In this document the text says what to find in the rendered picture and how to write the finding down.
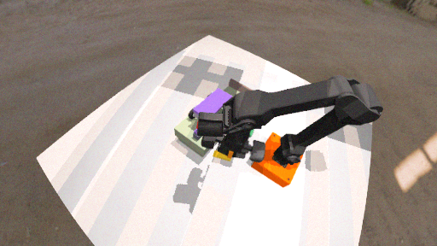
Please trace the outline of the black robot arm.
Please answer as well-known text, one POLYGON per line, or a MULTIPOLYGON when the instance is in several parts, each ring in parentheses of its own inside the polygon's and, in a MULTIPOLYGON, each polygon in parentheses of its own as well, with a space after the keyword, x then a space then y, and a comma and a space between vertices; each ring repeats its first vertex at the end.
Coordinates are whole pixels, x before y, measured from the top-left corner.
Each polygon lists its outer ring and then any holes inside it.
POLYGON ((253 129, 262 129, 273 118, 316 108, 334 106, 304 130, 280 137, 272 159, 281 167, 299 163, 307 146, 341 129, 378 120, 383 107, 370 84, 336 75, 329 80, 292 87, 283 91, 241 91, 223 103, 222 114, 199 112, 197 136, 249 140, 253 129))

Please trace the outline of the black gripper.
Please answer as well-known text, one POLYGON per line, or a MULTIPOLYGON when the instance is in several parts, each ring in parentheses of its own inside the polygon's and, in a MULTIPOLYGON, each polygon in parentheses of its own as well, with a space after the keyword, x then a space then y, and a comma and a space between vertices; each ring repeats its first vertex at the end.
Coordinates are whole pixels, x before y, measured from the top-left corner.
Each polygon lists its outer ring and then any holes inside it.
POLYGON ((265 158, 266 144, 260 141, 253 140, 253 146, 249 146, 249 141, 236 142, 232 140, 228 134, 223 137, 208 137, 203 136, 201 146, 207 149, 213 149, 215 142, 218 142, 217 151, 228 156, 229 151, 234 152, 232 158, 244 159, 248 151, 251 151, 250 161, 261 163, 265 158))

